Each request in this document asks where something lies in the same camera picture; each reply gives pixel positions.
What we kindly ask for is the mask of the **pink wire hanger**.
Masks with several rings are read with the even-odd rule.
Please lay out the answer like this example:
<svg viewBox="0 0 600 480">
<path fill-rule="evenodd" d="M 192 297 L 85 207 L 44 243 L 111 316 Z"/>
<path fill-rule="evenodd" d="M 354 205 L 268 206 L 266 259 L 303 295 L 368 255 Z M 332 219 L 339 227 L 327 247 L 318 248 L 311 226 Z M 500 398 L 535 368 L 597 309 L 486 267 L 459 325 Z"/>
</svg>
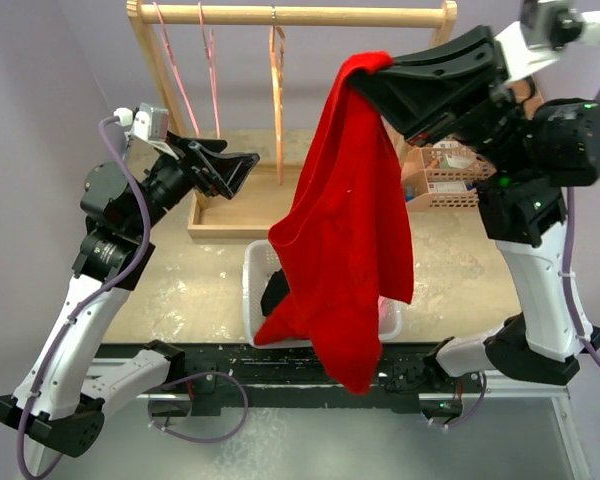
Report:
<svg viewBox="0 0 600 480">
<path fill-rule="evenodd" d="M 209 68 L 209 80 L 211 88 L 211 101 L 214 115 L 214 125 L 216 137 L 221 137 L 221 122 L 219 117 L 218 86 L 217 86 L 217 67 L 216 67 L 216 42 L 215 31 L 213 28 L 206 29 L 204 7 L 201 2 L 198 3 L 198 17 L 201 28 L 203 48 Z"/>
<path fill-rule="evenodd" d="M 160 29 L 161 29 L 161 39 L 162 39 L 162 43 L 163 43 L 163 47 L 164 50 L 167 54 L 168 60 L 170 62 L 170 67 L 171 67 L 171 71 L 172 74 L 174 76 L 174 79 L 176 81 L 176 84 L 178 86 L 180 95 L 182 97 L 182 100 L 184 102 L 184 105 L 186 107 L 186 111 L 189 117 L 189 120 L 191 122 L 191 125 L 193 127 L 194 133 L 196 134 L 196 136 L 199 136 L 200 134 L 200 128 L 199 128 L 199 124 L 198 121 L 196 119 L 194 110 L 192 108 L 191 102 L 189 100 L 189 96 L 187 94 L 186 88 L 184 86 L 184 82 L 182 80 L 173 50 L 171 48 L 171 43 L 169 40 L 169 36 L 168 36 L 168 32 L 167 32 L 167 28 L 166 28 L 166 23 L 164 21 L 164 17 L 162 15 L 160 6 L 158 5 L 157 2 L 153 2 L 153 6 L 156 10 L 157 16 L 158 16 L 158 20 L 159 20 L 159 25 L 160 25 Z"/>
</svg>

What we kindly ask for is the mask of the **black t shirt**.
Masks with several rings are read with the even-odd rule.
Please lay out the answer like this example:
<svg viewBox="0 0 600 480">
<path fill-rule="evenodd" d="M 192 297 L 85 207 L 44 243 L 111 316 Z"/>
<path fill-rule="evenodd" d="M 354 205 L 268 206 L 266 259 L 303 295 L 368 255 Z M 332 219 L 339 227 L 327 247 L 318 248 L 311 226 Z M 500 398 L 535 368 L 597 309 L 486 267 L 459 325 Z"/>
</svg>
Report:
<svg viewBox="0 0 600 480">
<path fill-rule="evenodd" d="M 261 296 L 260 306 L 262 315 L 269 316 L 276 307 L 286 298 L 290 287 L 282 269 L 275 271 L 269 278 Z"/>
</svg>

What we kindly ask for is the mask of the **red t shirt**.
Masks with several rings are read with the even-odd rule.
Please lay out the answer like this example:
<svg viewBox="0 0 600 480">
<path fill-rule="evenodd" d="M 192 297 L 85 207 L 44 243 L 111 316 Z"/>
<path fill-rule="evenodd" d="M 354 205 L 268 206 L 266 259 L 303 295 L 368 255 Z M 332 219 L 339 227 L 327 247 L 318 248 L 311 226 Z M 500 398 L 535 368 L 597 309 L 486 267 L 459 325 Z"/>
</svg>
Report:
<svg viewBox="0 0 600 480">
<path fill-rule="evenodd" d="M 400 164 L 380 114 L 349 83 L 392 63 L 376 51 L 341 65 L 291 209 L 268 234 L 290 292 L 254 338 L 309 340 L 326 373 L 356 395 L 369 392 L 382 354 L 379 299 L 409 303 L 415 285 Z"/>
</svg>

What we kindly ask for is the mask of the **wooden hanger with metal hook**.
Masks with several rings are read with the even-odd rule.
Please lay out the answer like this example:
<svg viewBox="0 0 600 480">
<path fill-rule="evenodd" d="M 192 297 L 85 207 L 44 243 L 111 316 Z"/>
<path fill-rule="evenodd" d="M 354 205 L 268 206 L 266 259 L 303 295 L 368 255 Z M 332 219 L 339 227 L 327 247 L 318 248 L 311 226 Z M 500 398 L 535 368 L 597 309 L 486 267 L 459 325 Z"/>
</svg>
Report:
<svg viewBox="0 0 600 480">
<path fill-rule="evenodd" d="M 275 131 L 277 184 L 284 183 L 284 53 L 285 33 L 277 22 L 277 10 L 271 6 L 272 25 L 269 32 L 269 60 Z"/>
</svg>

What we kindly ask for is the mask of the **pink t shirt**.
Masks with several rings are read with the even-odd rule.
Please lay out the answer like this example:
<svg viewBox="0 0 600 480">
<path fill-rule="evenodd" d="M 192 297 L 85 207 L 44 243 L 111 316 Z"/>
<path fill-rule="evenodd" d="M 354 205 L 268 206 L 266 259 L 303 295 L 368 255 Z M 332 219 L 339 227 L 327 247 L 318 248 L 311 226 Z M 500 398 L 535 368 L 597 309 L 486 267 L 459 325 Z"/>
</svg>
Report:
<svg viewBox="0 0 600 480">
<path fill-rule="evenodd" d="M 380 296 L 378 298 L 378 319 L 379 325 L 382 326 L 388 316 L 389 308 L 391 307 L 391 300 Z"/>
</svg>

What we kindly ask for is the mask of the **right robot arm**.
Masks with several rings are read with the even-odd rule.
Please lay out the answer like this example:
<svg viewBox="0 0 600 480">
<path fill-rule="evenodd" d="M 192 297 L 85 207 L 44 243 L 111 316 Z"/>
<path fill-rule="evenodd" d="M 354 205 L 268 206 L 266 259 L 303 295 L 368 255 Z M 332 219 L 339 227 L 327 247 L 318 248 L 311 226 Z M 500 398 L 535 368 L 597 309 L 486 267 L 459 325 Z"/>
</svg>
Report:
<svg viewBox="0 0 600 480">
<path fill-rule="evenodd" d="M 496 370 L 519 381 L 567 384 L 578 356 L 600 347 L 571 267 L 574 220 L 564 192 L 600 179 L 600 100 L 558 99 L 527 116 L 512 90 L 556 63 L 562 48 L 529 46 L 519 23 L 478 26 L 448 43 L 393 59 L 351 86 L 411 145 L 450 136 L 489 162 L 476 183 L 486 235 L 503 256 L 521 311 L 496 329 L 441 342 L 425 358 L 426 383 Z"/>
</svg>

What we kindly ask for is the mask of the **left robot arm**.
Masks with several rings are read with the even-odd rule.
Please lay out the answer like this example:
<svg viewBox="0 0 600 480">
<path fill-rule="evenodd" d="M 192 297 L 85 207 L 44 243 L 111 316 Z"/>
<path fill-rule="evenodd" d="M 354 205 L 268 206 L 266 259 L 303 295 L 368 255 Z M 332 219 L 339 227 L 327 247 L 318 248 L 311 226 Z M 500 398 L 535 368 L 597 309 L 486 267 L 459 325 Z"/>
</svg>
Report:
<svg viewBox="0 0 600 480">
<path fill-rule="evenodd" d="M 227 143 L 169 133 L 141 180 L 115 161 L 87 175 L 80 208 L 86 235 L 72 266 L 67 296 L 52 333 L 20 386 L 0 396 L 0 423 L 69 457 L 95 442 L 107 417 L 137 395 L 174 392 L 186 378 L 185 354 L 154 340 L 115 373 L 86 375 L 112 320 L 155 249 L 149 233 L 188 193 L 232 199 L 257 165 L 256 153 L 229 153 Z"/>
</svg>

